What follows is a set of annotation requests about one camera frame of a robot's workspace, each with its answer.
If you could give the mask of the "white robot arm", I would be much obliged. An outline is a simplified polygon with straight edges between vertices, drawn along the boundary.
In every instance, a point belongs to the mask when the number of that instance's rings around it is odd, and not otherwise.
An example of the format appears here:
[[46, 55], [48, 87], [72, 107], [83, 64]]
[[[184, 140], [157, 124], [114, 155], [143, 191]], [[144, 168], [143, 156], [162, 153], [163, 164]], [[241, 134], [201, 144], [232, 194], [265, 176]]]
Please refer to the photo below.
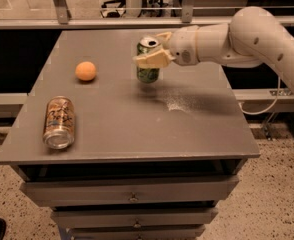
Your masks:
[[156, 44], [134, 57], [142, 68], [214, 62], [227, 67], [268, 65], [294, 94], [294, 37], [268, 11], [246, 7], [227, 24], [188, 26], [150, 38]]

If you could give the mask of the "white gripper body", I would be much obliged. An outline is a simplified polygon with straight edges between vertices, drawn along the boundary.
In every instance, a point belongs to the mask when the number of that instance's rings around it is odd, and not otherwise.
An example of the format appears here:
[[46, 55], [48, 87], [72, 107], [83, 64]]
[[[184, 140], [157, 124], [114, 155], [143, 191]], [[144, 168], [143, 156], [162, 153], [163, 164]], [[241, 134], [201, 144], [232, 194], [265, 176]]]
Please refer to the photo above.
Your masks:
[[196, 33], [198, 26], [183, 27], [172, 33], [169, 40], [170, 53], [174, 62], [180, 66], [191, 66], [199, 63], [197, 57]]

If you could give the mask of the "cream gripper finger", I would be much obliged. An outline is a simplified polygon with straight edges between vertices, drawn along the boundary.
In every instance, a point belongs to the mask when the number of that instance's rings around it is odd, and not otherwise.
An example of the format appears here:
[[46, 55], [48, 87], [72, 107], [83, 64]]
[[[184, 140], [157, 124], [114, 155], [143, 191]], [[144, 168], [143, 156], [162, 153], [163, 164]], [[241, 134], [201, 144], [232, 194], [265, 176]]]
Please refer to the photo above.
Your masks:
[[169, 50], [159, 49], [145, 54], [140, 54], [133, 58], [135, 65], [142, 69], [167, 67], [175, 57]]
[[164, 48], [169, 47], [169, 40], [172, 36], [172, 32], [163, 32], [156, 35], [156, 39], [162, 44]]

